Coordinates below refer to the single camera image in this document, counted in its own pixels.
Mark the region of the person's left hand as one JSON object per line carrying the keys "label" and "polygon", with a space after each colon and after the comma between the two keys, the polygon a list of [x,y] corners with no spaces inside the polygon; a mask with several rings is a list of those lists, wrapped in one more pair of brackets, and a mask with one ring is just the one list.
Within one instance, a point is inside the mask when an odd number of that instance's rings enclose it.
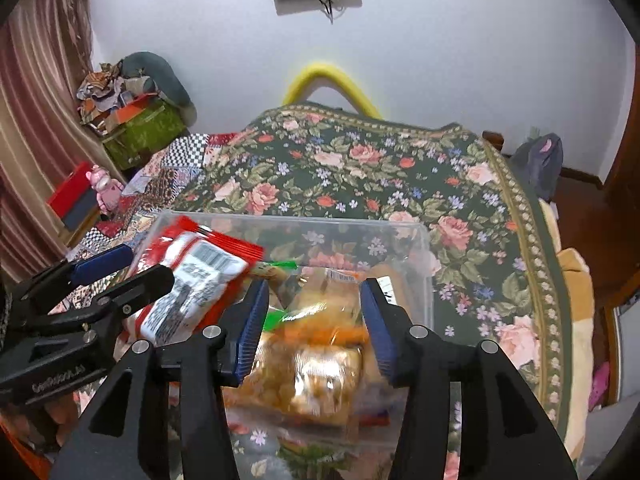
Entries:
{"label": "person's left hand", "polygon": [[[55,422],[58,430],[56,442],[62,446],[68,435],[75,429],[78,421],[78,406],[74,397],[71,394],[62,396],[62,398],[47,403],[44,408]],[[1,422],[13,437],[28,445],[35,443],[35,429],[30,426],[29,419],[20,414],[16,408],[2,408]]]}

